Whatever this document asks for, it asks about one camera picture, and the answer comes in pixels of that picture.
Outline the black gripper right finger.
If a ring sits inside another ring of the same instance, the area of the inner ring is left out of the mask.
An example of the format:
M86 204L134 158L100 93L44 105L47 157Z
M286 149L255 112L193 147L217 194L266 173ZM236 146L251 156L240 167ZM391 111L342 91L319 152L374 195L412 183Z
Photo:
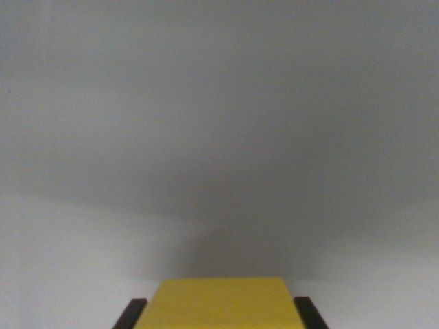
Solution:
M329 329L326 321L323 319L310 297L295 297L294 305L300 315L305 329Z

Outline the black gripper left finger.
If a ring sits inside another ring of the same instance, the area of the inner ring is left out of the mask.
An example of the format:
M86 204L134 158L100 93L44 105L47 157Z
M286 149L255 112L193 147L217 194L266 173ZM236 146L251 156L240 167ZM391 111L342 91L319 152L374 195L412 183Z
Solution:
M146 298L131 299L112 329L133 329L146 306Z

